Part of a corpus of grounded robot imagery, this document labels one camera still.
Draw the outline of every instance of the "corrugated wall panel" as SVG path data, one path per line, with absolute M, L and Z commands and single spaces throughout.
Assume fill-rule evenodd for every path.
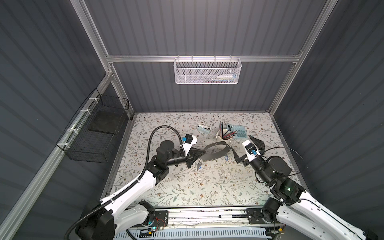
M 175 83 L 172 63 L 115 63 L 136 112 L 267 110 L 291 63 L 243 63 L 238 84 Z
M 0 36 L 2 222 L 105 71 L 69 1 L 0 1 Z M 14 239 L 67 228 L 109 167 L 64 158 Z
M 275 114 L 311 193 L 384 236 L 384 2 L 339 0 Z
M 110 55 L 297 54 L 324 2 L 86 0 Z

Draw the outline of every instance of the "wire mesh basket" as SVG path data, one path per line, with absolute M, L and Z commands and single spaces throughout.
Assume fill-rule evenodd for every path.
M 236 84 L 238 83 L 241 61 L 179 61 L 175 58 L 175 82 L 177 84 Z
M 128 99 L 99 95 L 79 123 L 71 131 L 66 143 L 56 143 L 65 154 L 76 161 L 113 161 L 129 121 Z

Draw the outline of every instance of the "white mesh basket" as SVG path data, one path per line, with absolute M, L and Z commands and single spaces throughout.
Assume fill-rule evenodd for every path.
M 228 61 L 179 61 L 175 58 L 173 67 L 177 84 L 236 84 L 241 61 L 239 58 Z

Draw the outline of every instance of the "floral pattern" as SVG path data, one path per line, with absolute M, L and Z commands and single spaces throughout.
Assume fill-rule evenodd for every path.
M 123 155 L 118 174 L 112 187 L 112 193 L 122 188 L 140 174 L 145 163 L 148 138 L 154 128 L 170 125 L 177 129 L 181 136 L 193 134 L 197 136 L 194 147 L 203 149 L 215 142 L 218 122 L 243 125 L 247 134 L 264 141 L 266 148 L 282 146 L 277 130 L 269 113 L 139 113 L 134 122 L 127 148 Z M 198 124 L 210 126 L 209 134 L 199 132 Z M 171 140 L 178 146 L 176 134 L 167 128 L 159 129 L 153 136 L 150 157 L 156 154 L 156 148 L 164 140 Z M 243 154 L 243 140 L 232 140 L 230 145 L 239 155 Z M 277 148 L 265 153 L 281 156 L 291 167 L 284 148 Z M 251 166 L 236 164 L 233 153 L 228 153 L 229 160 L 224 157 L 208 162 L 201 162 L 197 169 L 197 160 L 191 168 L 185 164 L 171 166 L 169 174 L 154 188 L 141 195 L 134 203 L 146 200 L 152 205 L 263 205 L 271 194 L 268 187 L 259 184 Z M 299 183 L 296 175 L 291 176 Z

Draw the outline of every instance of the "floral tablecloth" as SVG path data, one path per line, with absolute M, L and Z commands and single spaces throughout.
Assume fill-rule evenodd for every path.
M 282 146 L 269 113 L 139 113 L 111 192 L 122 188 L 140 174 L 145 163 L 148 138 L 154 128 L 170 125 L 176 128 L 182 137 L 187 133 L 196 135 L 198 141 L 194 147 L 203 149 L 215 142 L 219 121 L 224 124 L 243 125 L 247 134 L 263 140 L 267 149 Z M 196 129 L 198 124 L 210 126 L 211 133 L 199 132 Z M 175 146 L 179 144 L 172 130 L 160 129 L 152 139 L 150 157 L 156 154 L 156 148 L 163 140 L 171 140 Z M 243 140 L 233 140 L 230 144 L 239 156 L 244 154 L 242 142 Z M 281 156 L 291 167 L 284 148 L 273 149 L 265 154 L 267 157 L 271 155 Z M 185 164 L 171 166 L 168 176 L 134 203 L 146 200 L 152 205 L 165 206 L 263 205 L 271 194 L 269 188 L 256 181 L 251 166 L 236 164 L 232 151 L 228 153 L 228 157 L 227 161 L 223 157 L 202 162 L 200 169 L 197 169 L 199 160 L 190 169 Z M 299 182 L 296 175 L 291 178 Z

